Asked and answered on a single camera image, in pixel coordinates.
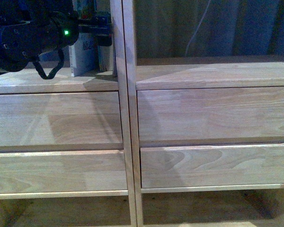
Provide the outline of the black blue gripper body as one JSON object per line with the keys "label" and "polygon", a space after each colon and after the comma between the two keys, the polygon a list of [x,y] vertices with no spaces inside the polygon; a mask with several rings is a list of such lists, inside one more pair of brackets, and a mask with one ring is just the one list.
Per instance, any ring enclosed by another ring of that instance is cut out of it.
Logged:
{"label": "black blue gripper body", "polygon": [[112,21],[109,12],[98,11],[90,19],[78,19],[81,33],[92,34],[99,46],[112,45]]}

